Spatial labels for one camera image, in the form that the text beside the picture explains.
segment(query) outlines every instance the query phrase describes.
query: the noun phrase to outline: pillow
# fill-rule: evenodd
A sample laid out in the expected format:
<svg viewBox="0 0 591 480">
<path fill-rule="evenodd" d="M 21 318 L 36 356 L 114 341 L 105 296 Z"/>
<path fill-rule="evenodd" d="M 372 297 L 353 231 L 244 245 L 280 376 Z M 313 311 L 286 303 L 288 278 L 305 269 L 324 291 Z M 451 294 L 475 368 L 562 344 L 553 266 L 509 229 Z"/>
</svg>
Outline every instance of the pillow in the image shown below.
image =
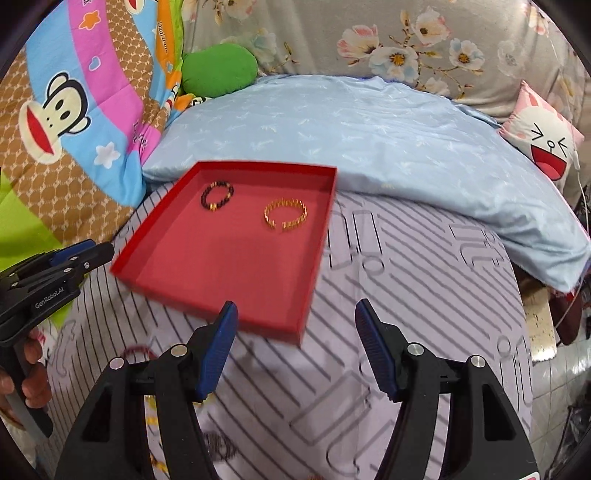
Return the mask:
<svg viewBox="0 0 591 480">
<path fill-rule="evenodd" d="M 495 128 L 402 83 L 264 77 L 183 113 L 143 171 L 175 180 L 197 161 L 237 158 L 330 165 L 340 190 L 476 218 L 502 238 L 514 263 L 557 290 L 574 286 L 591 254 L 558 190 Z"/>
<path fill-rule="evenodd" d="M 562 192 L 584 136 L 526 82 L 499 135 L 517 147 Z"/>
<path fill-rule="evenodd" d="M 256 79 L 255 56 L 234 43 L 222 43 L 183 58 L 183 90 L 216 98 L 248 87 Z"/>
</svg>

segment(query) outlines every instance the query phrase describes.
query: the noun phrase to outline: metal screw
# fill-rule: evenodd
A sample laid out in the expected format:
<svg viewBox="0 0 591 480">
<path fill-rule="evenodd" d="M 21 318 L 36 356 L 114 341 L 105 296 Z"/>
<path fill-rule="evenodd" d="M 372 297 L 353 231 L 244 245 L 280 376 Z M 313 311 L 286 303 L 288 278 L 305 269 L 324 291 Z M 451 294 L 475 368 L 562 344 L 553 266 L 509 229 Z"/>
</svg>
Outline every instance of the metal screw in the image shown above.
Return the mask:
<svg viewBox="0 0 591 480">
<path fill-rule="evenodd" d="M 470 358 L 470 362 L 472 362 L 472 365 L 474 365 L 476 368 L 482 368 L 486 365 L 486 360 L 484 360 L 480 355 L 474 355 L 472 358 Z"/>
<path fill-rule="evenodd" d="M 113 360 L 111 360 L 109 362 L 109 366 L 113 369 L 113 370 L 118 370 L 120 369 L 122 366 L 125 365 L 125 360 L 123 360 L 120 356 L 114 358 Z"/>
<path fill-rule="evenodd" d="M 187 347 L 183 344 L 175 345 L 170 349 L 170 354 L 172 356 L 185 356 L 187 355 Z"/>
<path fill-rule="evenodd" d="M 420 356 L 425 352 L 425 349 L 423 348 L 423 346 L 418 343 L 411 343 L 408 346 L 407 350 L 408 350 L 408 353 L 410 353 L 411 355 L 414 355 L 414 356 Z"/>
</svg>

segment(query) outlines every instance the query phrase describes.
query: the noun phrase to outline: cartoon face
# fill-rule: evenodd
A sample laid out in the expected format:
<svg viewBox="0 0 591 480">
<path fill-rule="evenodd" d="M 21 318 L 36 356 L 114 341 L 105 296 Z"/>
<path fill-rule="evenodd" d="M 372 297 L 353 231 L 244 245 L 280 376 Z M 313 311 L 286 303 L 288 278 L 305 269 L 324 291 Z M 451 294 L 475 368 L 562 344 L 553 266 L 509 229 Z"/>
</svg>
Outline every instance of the cartoon face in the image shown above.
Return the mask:
<svg viewBox="0 0 591 480">
<path fill-rule="evenodd" d="M 512 143 L 552 181 L 567 173 L 574 154 L 573 134 L 556 113 L 540 106 L 524 108 L 507 131 Z"/>
<path fill-rule="evenodd" d="M 144 9 L 144 0 L 124 0 L 124 5 L 127 11 L 132 15 L 137 15 Z"/>
<path fill-rule="evenodd" d="M 23 103 L 18 126 L 23 143 L 39 163 L 55 163 L 61 157 L 60 137 L 75 135 L 90 125 L 88 99 L 82 85 L 65 72 L 54 76 L 47 86 L 46 101 Z"/>
</svg>

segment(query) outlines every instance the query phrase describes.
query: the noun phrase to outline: blue gripper pad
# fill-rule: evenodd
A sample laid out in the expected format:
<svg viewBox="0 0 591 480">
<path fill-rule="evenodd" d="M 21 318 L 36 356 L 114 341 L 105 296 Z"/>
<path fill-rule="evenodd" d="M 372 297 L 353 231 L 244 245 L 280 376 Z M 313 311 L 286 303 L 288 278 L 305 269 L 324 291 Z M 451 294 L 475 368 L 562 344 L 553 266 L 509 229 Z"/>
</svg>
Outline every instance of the blue gripper pad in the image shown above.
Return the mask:
<svg viewBox="0 0 591 480">
<path fill-rule="evenodd" d="M 195 392 L 205 400 L 213 392 L 220 379 L 224 365 L 238 329 L 238 308 L 229 302 L 216 319 L 217 330 L 213 334 L 207 352 L 203 355 L 199 371 L 199 382 Z"/>
<path fill-rule="evenodd" d="M 355 306 L 355 326 L 378 387 L 392 400 L 398 391 L 396 365 L 382 338 L 381 322 L 367 299 Z"/>
<path fill-rule="evenodd" d="M 94 242 L 94 240 L 88 239 L 77 244 L 71 245 L 69 247 L 62 248 L 61 250 L 57 251 L 55 255 L 53 255 L 53 258 L 50 261 L 50 265 L 52 267 L 55 267 L 56 265 L 61 265 L 71 257 L 95 246 L 96 243 Z"/>
</svg>

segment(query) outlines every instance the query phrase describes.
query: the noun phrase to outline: bracelet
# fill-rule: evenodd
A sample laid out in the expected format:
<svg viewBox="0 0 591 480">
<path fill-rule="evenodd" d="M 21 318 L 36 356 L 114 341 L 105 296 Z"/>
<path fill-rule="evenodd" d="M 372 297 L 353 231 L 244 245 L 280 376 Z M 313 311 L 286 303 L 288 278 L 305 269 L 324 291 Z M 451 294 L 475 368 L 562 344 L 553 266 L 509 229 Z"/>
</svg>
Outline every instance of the bracelet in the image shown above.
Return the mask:
<svg viewBox="0 0 591 480">
<path fill-rule="evenodd" d="M 209 203 L 207 201 L 207 196 L 215 187 L 226 187 L 228 189 L 228 193 L 219 202 Z M 213 183 L 210 183 L 209 186 L 203 191 L 203 194 L 201 195 L 201 205 L 203 205 L 203 208 L 206 210 L 215 212 L 218 208 L 222 208 L 225 204 L 227 204 L 230 201 L 230 198 L 232 198 L 232 195 L 234 195 L 234 187 L 230 184 L 230 182 L 220 180 L 214 181 Z"/>
<path fill-rule="evenodd" d="M 295 220 L 292 220 L 291 222 L 283 222 L 281 224 L 281 226 L 283 227 L 283 230 L 291 230 L 293 228 L 296 228 L 296 227 L 300 226 L 302 223 L 304 223 L 306 221 L 306 219 L 308 218 L 308 209 L 304 205 L 304 202 L 302 202 L 301 200 L 298 200 L 298 199 L 273 200 L 269 205 L 267 205 L 265 207 L 265 211 L 263 213 L 263 217 L 265 218 L 267 225 L 269 227 L 271 227 L 272 229 L 275 228 L 275 220 L 271 220 L 269 218 L 269 212 L 273 209 L 278 208 L 278 207 L 297 207 L 297 208 L 301 209 L 301 215 L 298 218 L 296 218 Z"/>
</svg>

